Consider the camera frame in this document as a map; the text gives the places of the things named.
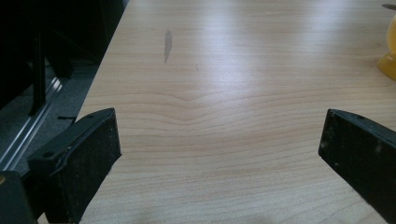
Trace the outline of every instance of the wood grain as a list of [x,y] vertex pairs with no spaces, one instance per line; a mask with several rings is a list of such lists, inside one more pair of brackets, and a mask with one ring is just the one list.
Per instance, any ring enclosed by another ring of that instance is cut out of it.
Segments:
[[396,128],[382,4],[131,0],[79,114],[115,107],[123,154],[83,222],[383,223],[318,156],[328,108]]

